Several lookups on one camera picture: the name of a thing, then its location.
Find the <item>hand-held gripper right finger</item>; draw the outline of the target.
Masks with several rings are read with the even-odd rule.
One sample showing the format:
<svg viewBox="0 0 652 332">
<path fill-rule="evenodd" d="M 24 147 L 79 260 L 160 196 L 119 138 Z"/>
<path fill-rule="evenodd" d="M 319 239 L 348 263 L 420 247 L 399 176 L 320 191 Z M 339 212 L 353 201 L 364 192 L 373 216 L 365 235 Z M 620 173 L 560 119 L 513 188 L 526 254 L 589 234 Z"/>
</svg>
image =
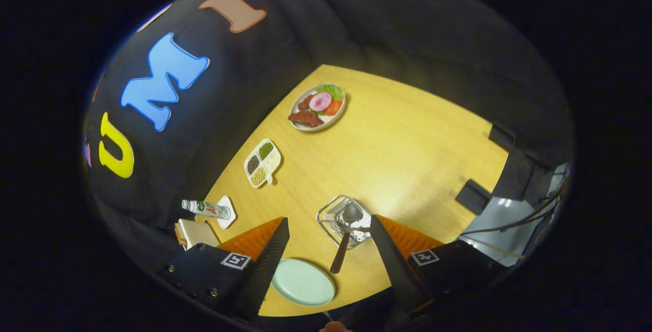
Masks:
<svg viewBox="0 0 652 332">
<path fill-rule="evenodd" d="M 440 242 L 388 217 L 374 214 L 370 234 L 409 330 L 457 310 L 508 274 L 508 267 L 463 240 Z"/>
</svg>

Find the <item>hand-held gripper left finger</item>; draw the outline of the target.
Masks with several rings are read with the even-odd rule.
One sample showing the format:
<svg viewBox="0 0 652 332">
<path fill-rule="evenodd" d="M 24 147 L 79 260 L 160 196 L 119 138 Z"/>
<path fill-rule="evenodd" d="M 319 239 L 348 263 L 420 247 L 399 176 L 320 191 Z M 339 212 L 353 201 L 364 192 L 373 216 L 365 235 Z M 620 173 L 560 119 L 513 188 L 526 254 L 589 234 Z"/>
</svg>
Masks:
<svg viewBox="0 0 652 332">
<path fill-rule="evenodd" d="M 211 246 L 198 242 L 168 260 L 160 278 L 177 292 L 228 318 L 256 318 L 290 239 L 279 217 Z"/>
</svg>

